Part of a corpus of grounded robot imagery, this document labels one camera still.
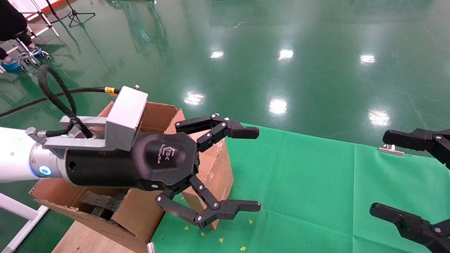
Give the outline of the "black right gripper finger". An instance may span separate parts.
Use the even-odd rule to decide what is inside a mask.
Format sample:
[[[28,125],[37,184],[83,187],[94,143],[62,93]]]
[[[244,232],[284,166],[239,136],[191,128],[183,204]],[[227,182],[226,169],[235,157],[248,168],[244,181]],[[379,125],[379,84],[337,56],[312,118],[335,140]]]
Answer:
[[[428,220],[380,203],[373,203],[370,215],[394,224],[401,237],[425,246],[432,253],[450,252],[450,220],[431,224]]]
[[[384,144],[395,145],[416,151],[427,151],[440,163],[450,168],[450,130],[429,131],[416,129],[411,133],[387,130]]]

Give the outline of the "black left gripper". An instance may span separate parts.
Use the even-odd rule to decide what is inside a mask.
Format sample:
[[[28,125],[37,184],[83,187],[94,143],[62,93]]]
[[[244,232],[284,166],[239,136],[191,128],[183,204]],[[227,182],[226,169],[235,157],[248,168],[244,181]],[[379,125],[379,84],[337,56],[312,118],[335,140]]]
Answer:
[[[156,203],[165,212],[204,228],[216,220],[233,220],[238,212],[258,212],[261,203],[250,200],[218,201],[194,176],[198,151],[204,152],[225,137],[257,139],[260,130],[217,113],[175,123],[176,134],[145,132],[137,135],[130,151],[68,150],[65,164],[69,181],[77,186],[163,190]],[[196,142],[188,135],[206,131]],[[191,186],[207,208],[197,212],[173,200],[175,192]]]

